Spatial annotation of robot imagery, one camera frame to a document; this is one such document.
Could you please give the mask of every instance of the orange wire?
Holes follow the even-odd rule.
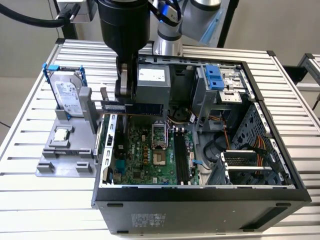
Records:
[[[259,143],[258,148],[260,148],[260,136],[257,135],[256,137],[258,138],[258,143]],[[260,166],[260,161],[261,161],[261,158],[260,158],[259,154],[257,155],[257,158],[258,158],[257,166],[259,167]]]
[[[226,125],[227,123],[226,123],[226,121],[224,121],[224,136],[225,136],[225,142],[226,142],[226,149],[230,149],[230,145],[229,145],[229,140],[228,140],[228,136],[227,136],[227,131],[226,131],[226,127],[227,127],[227,125]]]

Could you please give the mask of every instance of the wire bundle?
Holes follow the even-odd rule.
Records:
[[[259,149],[263,148],[264,150],[267,150],[265,141],[259,135],[256,136],[255,143],[254,143],[253,147],[254,148],[258,147]],[[259,154],[257,154],[256,156],[257,156],[257,164],[256,164],[257,167],[262,167],[263,166],[263,162],[264,162],[264,158],[261,157]]]

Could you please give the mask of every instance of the aluminum extrusion table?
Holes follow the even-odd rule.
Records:
[[[151,54],[152,46],[148,44],[141,52]],[[277,57],[266,51],[196,46],[184,46],[183,54],[248,63],[312,203],[263,233],[132,238],[320,239],[320,123]],[[66,40],[54,46],[47,63],[83,65],[93,100],[101,98],[102,86],[112,99],[117,78],[115,57],[102,42]],[[99,210],[91,208],[94,178],[34,175],[56,117],[55,107],[53,93],[41,73],[0,147],[0,239],[119,239],[121,236],[110,235]]]

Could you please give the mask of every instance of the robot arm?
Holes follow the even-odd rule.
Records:
[[[55,20],[24,16],[0,4],[0,13],[16,21],[44,28],[57,28],[72,23],[90,22],[99,10],[104,43],[117,54],[118,80],[115,96],[123,104],[135,102],[138,84],[138,51],[149,40],[150,11],[168,26],[176,27],[181,21],[178,0],[164,0],[175,10],[172,20],[148,0],[57,0],[60,14]]]
[[[167,9],[163,11],[167,15],[177,15],[163,1],[155,1],[153,4],[159,9]],[[178,26],[172,27],[161,21],[158,25],[158,38],[153,45],[153,53],[156,55],[181,56],[182,35],[208,45],[215,33],[222,16],[221,0],[184,0],[179,5],[182,21]]]

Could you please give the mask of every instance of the white wall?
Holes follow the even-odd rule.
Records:
[[[320,53],[319,0],[240,0],[226,48],[273,50],[282,64]]]
[[[21,14],[51,19],[47,0],[1,0],[0,2]],[[30,26],[0,14],[0,77],[35,78],[57,38],[58,33],[55,28]]]

